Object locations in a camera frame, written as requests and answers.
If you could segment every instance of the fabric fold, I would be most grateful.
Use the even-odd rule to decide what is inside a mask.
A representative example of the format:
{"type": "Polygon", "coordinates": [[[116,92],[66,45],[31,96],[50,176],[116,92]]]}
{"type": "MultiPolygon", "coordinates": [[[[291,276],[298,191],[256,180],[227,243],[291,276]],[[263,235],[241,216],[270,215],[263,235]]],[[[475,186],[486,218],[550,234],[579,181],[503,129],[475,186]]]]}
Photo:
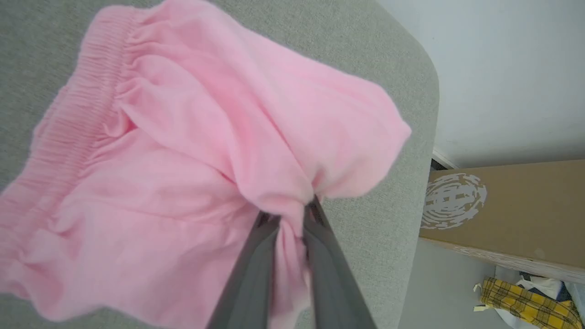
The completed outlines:
{"type": "Polygon", "coordinates": [[[260,209],[283,218],[271,325],[292,327],[304,205],[368,192],[410,133],[379,86],[205,1],[105,8],[0,197],[0,292],[203,328],[260,209]]]}

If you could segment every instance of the pink shorts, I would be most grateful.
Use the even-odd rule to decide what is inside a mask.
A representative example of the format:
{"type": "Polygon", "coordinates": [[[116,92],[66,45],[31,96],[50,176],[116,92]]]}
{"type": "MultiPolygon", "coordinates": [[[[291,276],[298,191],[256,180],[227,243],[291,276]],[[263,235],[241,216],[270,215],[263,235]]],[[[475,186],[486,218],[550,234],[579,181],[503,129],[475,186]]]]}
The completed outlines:
{"type": "Polygon", "coordinates": [[[0,292],[202,328],[262,209],[283,216],[272,327],[292,327],[304,204],[364,194],[409,134],[377,85],[207,2],[105,8],[0,198],[0,292]]]}

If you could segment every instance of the gray upholstered surface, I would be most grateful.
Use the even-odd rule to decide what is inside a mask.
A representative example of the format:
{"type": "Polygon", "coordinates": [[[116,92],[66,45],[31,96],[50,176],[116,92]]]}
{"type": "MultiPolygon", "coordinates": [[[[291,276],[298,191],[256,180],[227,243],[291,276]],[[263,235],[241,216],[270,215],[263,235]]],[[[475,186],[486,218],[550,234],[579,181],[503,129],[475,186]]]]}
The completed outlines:
{"type": "MultiPolygon", "coordinates": [[[[30,133],[73,71],[99,8],[129,0],[9,1],[0,6],[0,184],[20,171],[30,133]]],[[[219,0],[245,26],[309,57],[382,85],[413,128],[387,179],[358,200],[325,204],[378,326],[397,328],[417,242],[438,106],[438,80],[422,47],[371,0],[219,0]]],[[[309,328],[308,313],[299,327],[309,328]]],[[[64,324],[0,297],[2,328],[148,328],[111,311],[64,324]]]]}

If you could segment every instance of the yellow plaid fabric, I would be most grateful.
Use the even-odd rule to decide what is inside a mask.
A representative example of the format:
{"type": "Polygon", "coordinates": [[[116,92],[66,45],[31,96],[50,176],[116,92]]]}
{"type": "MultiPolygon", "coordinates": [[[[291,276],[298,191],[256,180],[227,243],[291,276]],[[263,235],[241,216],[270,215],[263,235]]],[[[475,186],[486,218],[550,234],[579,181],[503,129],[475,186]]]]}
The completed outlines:
{"type": "Polygon", "coordinates": [[[507,310],[539,328],[583,329],[571,300],[559,302],[493,277],[483,281],[481,302],[507,310]]]}

